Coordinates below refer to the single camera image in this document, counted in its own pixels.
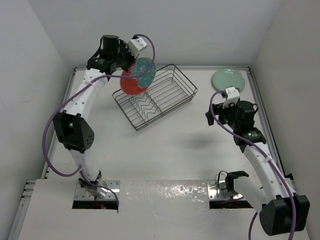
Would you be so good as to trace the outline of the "light green plate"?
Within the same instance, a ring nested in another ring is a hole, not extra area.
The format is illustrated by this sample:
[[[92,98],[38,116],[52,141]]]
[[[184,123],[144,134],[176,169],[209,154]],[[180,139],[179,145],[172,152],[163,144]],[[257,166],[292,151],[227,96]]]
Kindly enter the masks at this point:
[[[227,88],[235,87],[241,92],[246,85],[242,74],[232,69],[219,69],[212,76],[212,85],[216,90],[222,91]]]

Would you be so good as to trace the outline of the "red and teal plate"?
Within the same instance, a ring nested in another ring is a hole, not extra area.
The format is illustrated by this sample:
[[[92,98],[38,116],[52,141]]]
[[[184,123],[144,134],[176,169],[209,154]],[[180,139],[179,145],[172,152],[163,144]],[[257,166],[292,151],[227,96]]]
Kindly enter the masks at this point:
[[[128,71],[122,71],[120,87],[127,95],[138,95],[144,92],[154,81],[156,65],[148,57],[138,58]]]

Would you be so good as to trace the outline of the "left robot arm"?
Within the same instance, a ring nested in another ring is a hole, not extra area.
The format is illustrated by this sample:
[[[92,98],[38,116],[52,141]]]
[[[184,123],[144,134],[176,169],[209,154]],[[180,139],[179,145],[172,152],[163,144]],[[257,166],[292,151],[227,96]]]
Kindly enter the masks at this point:
[[[77,92],[53,117],[58,141],[71,154],[79,168],[79,184],[93,196],[106,192],[97,185],[101,171],[90,157],[95,133],[88,118],[98,94],[118,69],[128,70],[135,63],[139,50],[132,41],[125,42],[116,35],[103,35],[97,51],[87,61],[84,78]]]

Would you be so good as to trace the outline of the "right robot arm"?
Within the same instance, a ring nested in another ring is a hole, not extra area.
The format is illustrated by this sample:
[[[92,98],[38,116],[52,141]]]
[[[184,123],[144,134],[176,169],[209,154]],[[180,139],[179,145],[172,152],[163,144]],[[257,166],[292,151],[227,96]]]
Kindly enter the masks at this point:
[[[208,125],[217,123],[233,136],[261,183],[257,187],[244,170],[231,171],[226,174],[223,191],[242,195],[255,209],[255,216],[268,236],[289,234],[291,240],[295,232],[304,230],[310,202],[287,183],[272,159],[264,135],[255,127],[257,111],[255,103],[245,100],[229,105],[209,104],[205,114]]]

